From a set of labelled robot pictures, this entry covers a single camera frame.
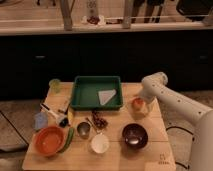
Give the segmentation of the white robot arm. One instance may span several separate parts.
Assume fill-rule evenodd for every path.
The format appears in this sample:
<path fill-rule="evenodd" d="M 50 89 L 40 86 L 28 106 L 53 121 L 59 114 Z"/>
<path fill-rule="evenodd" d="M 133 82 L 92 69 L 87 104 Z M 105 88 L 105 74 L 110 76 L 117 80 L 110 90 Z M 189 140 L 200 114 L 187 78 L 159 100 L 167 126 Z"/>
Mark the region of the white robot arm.
<path fill-rule="evenodd" d="M 167 88 L 167 83 L 164 72 L 145 76 L 141 80 L 139 97 L 146 104 L 159 99 L 193 125 L 189 171 L 213 171 L 213 108 Z"/>

